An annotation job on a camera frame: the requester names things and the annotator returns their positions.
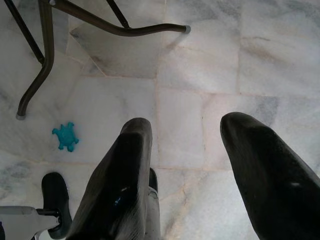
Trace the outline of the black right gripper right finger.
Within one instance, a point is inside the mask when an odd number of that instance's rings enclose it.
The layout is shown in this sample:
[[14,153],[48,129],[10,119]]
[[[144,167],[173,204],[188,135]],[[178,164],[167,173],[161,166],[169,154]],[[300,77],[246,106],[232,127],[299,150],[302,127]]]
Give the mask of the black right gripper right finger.
[[261,240],[320,237],[320,179],[268,126],[242,112],[220,134],[251,225]]

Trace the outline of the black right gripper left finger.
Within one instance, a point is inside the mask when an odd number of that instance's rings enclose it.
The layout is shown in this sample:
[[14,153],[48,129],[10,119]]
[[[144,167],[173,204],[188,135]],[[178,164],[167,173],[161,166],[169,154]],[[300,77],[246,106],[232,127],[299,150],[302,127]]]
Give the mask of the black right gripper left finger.
[[152,128],[127,121],[93,171],[68,240],[142,240],[146,230]]

